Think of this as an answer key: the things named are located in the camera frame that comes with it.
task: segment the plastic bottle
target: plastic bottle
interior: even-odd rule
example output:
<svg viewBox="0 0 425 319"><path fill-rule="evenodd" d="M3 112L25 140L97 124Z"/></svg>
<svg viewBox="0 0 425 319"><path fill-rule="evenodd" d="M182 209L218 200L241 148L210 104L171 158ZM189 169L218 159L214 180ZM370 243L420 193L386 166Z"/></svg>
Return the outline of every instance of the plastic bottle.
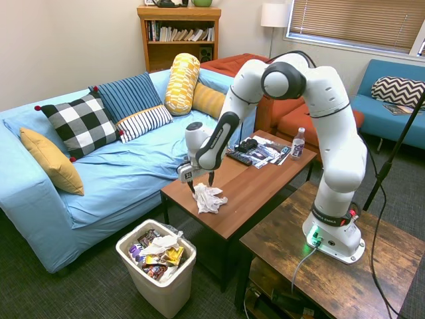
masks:
<svg viewBox="0 0 425 319"><path fill-rule="evenodd" d="M299 158L301 157L303 153L304 144L305 144L304 132L305 132L305 128L299 128L297 136L294 137L294 140L292 141L290 155L294 161L299 160Z"/></svg>

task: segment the blue armchair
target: blue armchair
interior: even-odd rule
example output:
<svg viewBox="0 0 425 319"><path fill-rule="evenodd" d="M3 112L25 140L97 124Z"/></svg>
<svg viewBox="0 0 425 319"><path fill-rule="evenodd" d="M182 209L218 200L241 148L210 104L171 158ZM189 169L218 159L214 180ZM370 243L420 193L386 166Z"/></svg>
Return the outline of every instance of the blue armchair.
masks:
<svg viewBox="0 0 425 319"><path fill-rule="evenodd" d="M392 115L383 104L371 96L372 85L382 76L399 76L425 81L425 67L410 64L371 60L360 84L359 91L351 101L354 110L365 115L362 132L397 141L407 123L408 116ZM425 149L425 114L418 115L407 133L404 143Z"/></svg>

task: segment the white trash bin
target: white trash bin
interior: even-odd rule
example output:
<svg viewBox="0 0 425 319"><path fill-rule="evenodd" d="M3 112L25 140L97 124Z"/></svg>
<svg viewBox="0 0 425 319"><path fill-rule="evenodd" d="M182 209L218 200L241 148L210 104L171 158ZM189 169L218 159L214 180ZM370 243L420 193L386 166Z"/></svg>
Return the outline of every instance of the white trash bin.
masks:
<svg viewBox="0 0 425 319"><path fill-rule="evenodd" d="M145 274L128 257L129 248L137 242L137 238L150 229L155 229L161 236L176 236L176 234L157 221L148 219L121 238L116 245L116 250L120 254L141 295L162 315L172 318L185 305L191 295L192 270L197 252L188 241L179 238L178 243L185 248L183 256L187 260L167 282L160 283Z"/></svg>

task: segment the bottle label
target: bottle label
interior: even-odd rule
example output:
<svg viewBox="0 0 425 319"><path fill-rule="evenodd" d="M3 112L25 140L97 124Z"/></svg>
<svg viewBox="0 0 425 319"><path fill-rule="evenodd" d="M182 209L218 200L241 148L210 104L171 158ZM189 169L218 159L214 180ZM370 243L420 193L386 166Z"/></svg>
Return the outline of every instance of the bottle label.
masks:
<svg viewBox="0 0 425 319"><path fill-rule="evenodd" d="M304 143L302 144L292 144L292 150L291 150L291 155L295 156L295 157L300 157L303 153L303 149L304 149Z"/></svg>

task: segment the blue striped pillow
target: blue striped pillow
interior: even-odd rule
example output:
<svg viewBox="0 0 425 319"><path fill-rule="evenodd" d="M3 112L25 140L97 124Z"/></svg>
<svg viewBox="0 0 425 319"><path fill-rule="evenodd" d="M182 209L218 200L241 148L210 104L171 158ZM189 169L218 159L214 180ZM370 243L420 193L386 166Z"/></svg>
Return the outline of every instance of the blue striped pillow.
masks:
<svg viewBox="0 0 425 319"><path fill-rule="evenodd" d="M96 88L114 123L162 104L148 72L111 83L89 86L90 91L96 91Z"/></svg>

